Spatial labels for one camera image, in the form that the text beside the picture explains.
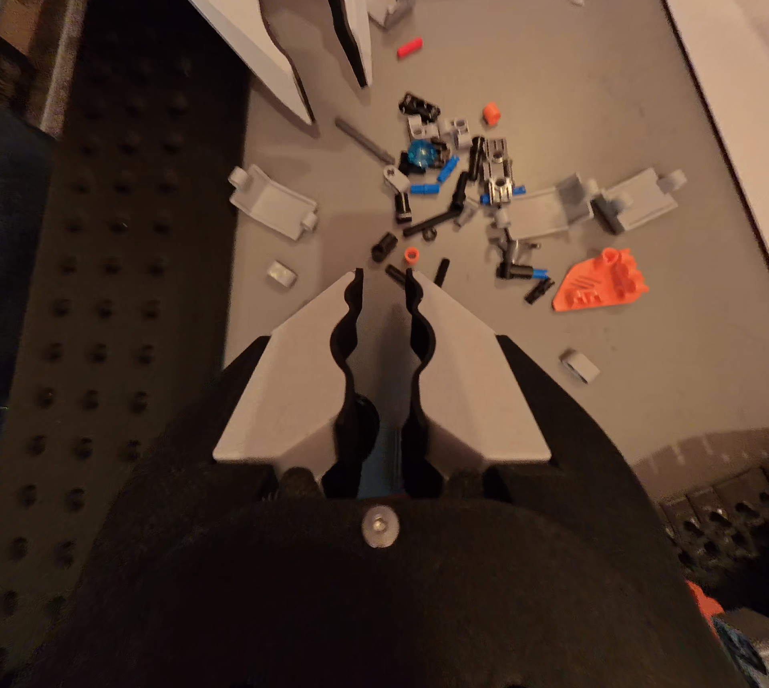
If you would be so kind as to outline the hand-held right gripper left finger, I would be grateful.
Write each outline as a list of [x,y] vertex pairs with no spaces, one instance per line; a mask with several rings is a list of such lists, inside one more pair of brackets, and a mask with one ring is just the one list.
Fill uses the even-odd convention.
[[380,428],[348,361],[358,346],[364,271],[347,272],[264,339],[213,449],[218,463],[308,471],[329,497],[358,496]]

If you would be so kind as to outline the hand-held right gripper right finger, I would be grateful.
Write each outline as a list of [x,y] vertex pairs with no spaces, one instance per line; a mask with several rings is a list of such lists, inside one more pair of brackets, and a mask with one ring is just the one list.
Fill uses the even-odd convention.
[[405,278],[418,359],[401,429],[406,493],[436,498],[463,473],[544,464],[552,450],[495,331],[421,272]]

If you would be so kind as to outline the grey angled connector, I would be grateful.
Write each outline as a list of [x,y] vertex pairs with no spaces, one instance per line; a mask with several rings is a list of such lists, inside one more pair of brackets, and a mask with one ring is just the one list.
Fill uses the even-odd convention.
[[494,224],[504,234],[504,237],[498,238],[496,243],[503,253],[503,261],[506,264],[520,264],[526,253],[538,250],[542,246],[539,242],[513,238],[511,219],[505,207],[494,210]]

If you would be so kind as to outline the orange sloped panel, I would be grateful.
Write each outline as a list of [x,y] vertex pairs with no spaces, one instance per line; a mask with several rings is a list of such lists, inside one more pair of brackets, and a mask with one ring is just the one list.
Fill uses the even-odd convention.
[[629,249],[605,248],[575,264],[552,300],[558,313],[629,305],[649,291]]

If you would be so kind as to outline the dark grey axle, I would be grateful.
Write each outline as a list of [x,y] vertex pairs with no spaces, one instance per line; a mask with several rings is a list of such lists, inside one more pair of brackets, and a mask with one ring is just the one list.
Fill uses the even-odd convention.
[[380,163],[386,166],[394,166],[396,164],[396,160],[393,155],[372,141],[368,136],[366,136],[357,127],[346,121],[344,118],[336,116],[334,118],[334,125],[337,129],[339,129],[348,138],[354,141]]

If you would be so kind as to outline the black dimpled pad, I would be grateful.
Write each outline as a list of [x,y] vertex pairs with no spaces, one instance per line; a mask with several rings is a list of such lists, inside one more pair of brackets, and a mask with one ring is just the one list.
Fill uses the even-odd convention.
[[221,368],[250,76],[187,0],[88,0],[2,429],[2,682]]

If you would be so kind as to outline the grey orange toy tracked robot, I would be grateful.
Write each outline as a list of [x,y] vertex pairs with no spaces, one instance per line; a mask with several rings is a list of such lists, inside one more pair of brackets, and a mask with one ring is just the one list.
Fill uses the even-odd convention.
[[670,443],[632,467],[719,644],[748,686],[767,686],[767,428]]

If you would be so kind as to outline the white book stand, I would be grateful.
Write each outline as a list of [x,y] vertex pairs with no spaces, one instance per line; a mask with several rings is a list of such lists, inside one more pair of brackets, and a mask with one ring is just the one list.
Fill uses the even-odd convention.
[[768,0],[664,0],[764,251]]

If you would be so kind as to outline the dark grey frame connector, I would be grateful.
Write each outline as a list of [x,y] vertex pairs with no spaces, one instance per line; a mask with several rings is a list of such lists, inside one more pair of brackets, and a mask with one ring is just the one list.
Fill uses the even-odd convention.
[[503,207],[514,197],[512,159],[505,138],[487,137],[484,141],[484,173],[487,201],[493,207]]

